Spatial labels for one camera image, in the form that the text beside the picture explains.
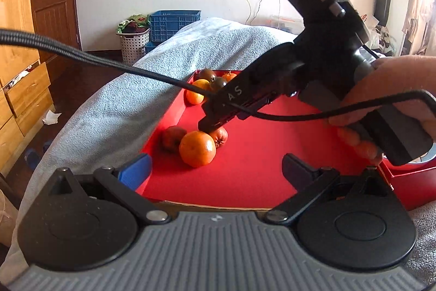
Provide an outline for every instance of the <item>blue crate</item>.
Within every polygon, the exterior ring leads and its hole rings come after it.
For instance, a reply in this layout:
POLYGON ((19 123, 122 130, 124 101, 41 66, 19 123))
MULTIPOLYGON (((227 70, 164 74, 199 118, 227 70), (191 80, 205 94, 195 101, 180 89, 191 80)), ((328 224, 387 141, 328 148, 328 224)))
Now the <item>blue crate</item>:
POLYGON ((201 10, 159 10, 150 17, 151 41, 166 41, 184 26, 200 20, 201 10))
POLYGON ((156 47, 158 47, 162 42, 148 42, 145 44, 145 53, 149 53, 153 51, 156 47))

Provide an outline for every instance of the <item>crumpled paper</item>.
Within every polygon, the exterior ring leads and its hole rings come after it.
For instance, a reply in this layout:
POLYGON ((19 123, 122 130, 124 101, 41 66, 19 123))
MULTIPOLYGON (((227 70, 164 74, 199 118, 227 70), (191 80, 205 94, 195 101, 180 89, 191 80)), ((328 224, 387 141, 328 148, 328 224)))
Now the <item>crumpled paper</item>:
POLYGON ((57 118, 61 115, 61 112, 59 114, 55 114, 53 111, 49 110, 45 117, 42 119, 42 122, 46 125, 53 125, 57 124, 57 118))

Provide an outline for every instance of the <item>hand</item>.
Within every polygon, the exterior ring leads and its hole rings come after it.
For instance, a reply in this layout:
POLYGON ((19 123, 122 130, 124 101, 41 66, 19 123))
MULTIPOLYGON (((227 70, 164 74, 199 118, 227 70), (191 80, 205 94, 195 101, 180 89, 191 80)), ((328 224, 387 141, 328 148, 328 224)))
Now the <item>hand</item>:
MULTIPOLYGON (((385 57, 374 61, 372 66, 376 70, 351 89, 341 106, 411 90, 425 89, 433 95, 436 94, 436 57, 416 55, 385 57)), ((418 119, 424 130, 436 139, 436 118, 424 103, 410 100, 394 105, 404 114, 418 119)), ((382 161, 382 154, 379 153, 376 145, 361 140, 357 132, 343 127, 360 120, 375 109, 377 107, 330 117, 329 123, 339 126, 337 131, 339 137, 354 147, 359 156, 378 165, 382 161)))

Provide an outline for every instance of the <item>gray ribbed surface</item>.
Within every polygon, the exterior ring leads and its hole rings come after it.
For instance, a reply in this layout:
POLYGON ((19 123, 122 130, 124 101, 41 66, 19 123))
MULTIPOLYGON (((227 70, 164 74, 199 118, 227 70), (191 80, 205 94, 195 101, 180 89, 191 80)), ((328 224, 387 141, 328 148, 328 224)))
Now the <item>gray ribbed surface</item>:
POLYGON ((337 271, 310 257, 285 227, 253 212, 182 212, 147 227, 122 258, 79 273, 30 267, 12 291, 417 291, 402 268, 375 274, 337 271))

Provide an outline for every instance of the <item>wooden wardrobe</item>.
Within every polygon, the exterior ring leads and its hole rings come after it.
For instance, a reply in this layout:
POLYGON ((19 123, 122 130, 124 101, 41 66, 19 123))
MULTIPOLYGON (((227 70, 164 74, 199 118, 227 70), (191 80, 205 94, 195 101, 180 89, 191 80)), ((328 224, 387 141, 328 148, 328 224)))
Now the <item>wooden wardrobe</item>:
MULTIPOLYGON (((0 0, 0 27, 34 32, 31 0, 0 0)), ((5 176, 42 127, 53 100, 37 50, 0 46, 0 172, 5 176), (23 70, 30 73, 9 88, 23 70)))

